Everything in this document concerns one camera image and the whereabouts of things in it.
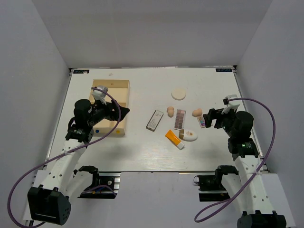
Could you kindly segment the colourful small eyeshadow palette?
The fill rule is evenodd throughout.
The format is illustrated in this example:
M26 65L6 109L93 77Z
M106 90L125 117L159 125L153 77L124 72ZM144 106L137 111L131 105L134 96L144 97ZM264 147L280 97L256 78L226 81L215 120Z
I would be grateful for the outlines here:
M202 115L201 115L201 116L198 116L198 117L197 117L197 120L198 120L198 122L199 122L201 128L205 128L205 127L206 127L206 123L205 123L205 120L204 120L204 118L203 118Z

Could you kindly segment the beige makeup sponge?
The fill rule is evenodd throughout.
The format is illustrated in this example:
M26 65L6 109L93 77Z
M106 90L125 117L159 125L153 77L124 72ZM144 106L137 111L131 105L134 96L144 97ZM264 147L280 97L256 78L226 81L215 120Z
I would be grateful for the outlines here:
M202 112L202 109L196 109L192 112L192 116L193 117L199 117L199 116L202 116L203 112Z
M169 107L167 108L167 114L168 114L168 116L169 116L170 118L172 118L172 117L174 116L174 107L169 106Z

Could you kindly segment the white oval sunscreen bottle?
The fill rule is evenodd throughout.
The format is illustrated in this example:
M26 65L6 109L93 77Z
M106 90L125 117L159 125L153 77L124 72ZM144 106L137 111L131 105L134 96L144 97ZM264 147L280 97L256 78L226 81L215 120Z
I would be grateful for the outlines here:
M182 129L182 130L179 131L179 138L181 140L184 140L184 141L187 141L187 142L192 142L192 141L197 140L198 136L192 130Z

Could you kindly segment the grey palette box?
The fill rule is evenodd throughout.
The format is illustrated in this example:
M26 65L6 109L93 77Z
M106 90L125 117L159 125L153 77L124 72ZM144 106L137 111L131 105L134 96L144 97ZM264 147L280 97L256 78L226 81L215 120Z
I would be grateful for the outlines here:
M150 120L146 125L146 129L154 132L163 117L163 112L159 110L155 110Z

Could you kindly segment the round cream powder puff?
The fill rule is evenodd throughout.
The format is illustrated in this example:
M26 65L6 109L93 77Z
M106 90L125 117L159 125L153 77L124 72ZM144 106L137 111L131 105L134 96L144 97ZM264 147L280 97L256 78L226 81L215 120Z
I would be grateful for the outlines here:
M186 90L183 88L175 88L172 90L171 96L175 100L183 100L186 97Z

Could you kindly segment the orange cream tube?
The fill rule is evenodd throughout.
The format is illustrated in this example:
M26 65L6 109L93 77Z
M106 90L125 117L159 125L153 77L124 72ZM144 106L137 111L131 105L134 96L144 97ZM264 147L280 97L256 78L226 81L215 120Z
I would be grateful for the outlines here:
M181 142L181 140L173 133L172 130L169 130L165 137L169 139L179 150L182 150L184 148L184 144Z

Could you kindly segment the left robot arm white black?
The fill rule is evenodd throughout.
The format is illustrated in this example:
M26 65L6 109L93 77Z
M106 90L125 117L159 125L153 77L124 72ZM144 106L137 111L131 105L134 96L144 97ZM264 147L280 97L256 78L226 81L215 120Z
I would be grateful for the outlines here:
M33 220L64 225L71 212L71 203L86 191L90 192L100 185L98 169L94 166L75 166L87 149L94 130L93 127L103 119L123 120L129 108L116 105L115 101L103 103L88 99L75 103L74 117L68 124L66 140L61 157L38 187L28 191L28 204Z

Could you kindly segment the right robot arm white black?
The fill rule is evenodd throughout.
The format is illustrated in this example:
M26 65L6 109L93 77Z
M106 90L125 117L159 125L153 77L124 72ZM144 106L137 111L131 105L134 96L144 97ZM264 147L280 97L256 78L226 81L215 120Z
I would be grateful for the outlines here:
M241 217L239 228L285 228L286 219L273 208L262 179L261 158L251 138L253 116L245 111L210 109L204 114L206 127L215 120L229 136L228 150L233 166L221 165L215 170L215 185L226 190Z

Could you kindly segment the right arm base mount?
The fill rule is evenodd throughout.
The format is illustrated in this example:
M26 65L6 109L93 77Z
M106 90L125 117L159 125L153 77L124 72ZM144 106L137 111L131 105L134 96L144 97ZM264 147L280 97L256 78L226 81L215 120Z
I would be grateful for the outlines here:
M218 202L229 200L228 192L221 184L224 175L236 174L236 167L229 165L220 165L217 167L213 175L196 175L193 178L195 185L199 186L200 202Z

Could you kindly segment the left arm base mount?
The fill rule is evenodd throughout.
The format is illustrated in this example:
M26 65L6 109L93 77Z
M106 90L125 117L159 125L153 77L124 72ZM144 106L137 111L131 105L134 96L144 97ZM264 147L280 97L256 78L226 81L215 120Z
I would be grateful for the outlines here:
M94 166L82 166L78 170L74 170L74 177L80 172L89 173L92 181L79 198L115 199L119 190L121 173L101 172Z

